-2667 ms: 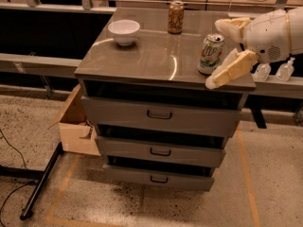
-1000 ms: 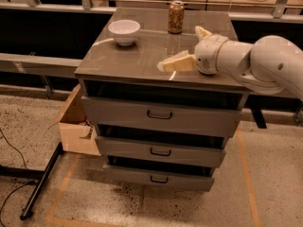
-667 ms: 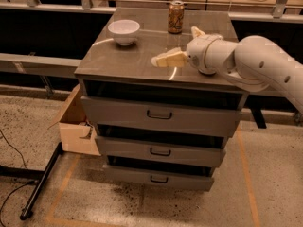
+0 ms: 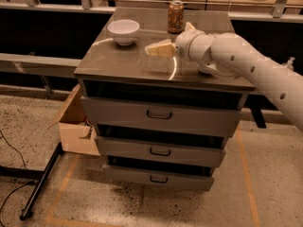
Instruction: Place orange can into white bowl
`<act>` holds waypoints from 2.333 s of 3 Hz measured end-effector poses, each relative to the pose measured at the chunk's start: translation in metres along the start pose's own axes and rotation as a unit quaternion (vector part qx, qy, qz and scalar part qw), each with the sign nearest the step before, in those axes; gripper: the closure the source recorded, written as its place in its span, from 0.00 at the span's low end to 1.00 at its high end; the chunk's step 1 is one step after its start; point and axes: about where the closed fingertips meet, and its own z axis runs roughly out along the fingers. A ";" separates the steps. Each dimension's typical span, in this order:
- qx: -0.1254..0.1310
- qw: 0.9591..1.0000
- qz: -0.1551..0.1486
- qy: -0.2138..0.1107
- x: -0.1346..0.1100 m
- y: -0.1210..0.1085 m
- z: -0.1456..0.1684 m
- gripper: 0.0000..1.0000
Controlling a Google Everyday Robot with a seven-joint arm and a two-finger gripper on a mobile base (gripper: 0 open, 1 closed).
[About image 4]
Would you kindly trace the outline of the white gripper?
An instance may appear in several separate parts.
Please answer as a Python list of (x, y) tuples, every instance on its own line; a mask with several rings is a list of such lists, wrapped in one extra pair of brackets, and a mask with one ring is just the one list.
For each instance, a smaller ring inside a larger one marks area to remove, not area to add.
[(175, 43), (166, 39), (150, 44), (144, 48), (145, 53), (150, 56), (173, 57), (176, 49), (177, 55), (185, 61), (212, 62), (210, 47), (214, 37), (194, 28), (192, 23), (186, 22), (185, 31), (177, 36)]

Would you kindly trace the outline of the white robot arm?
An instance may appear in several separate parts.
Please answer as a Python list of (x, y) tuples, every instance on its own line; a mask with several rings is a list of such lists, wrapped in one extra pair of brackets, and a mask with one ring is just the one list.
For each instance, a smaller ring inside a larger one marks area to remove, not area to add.
[(187, 23), (174, 41), (150, 44), (151, 56), (179, 57), (199, 64), (218, 79), (248, 79), (295, 126), (303, 131), (303, 76), (259, 53), (235, 33), (207, 34)]

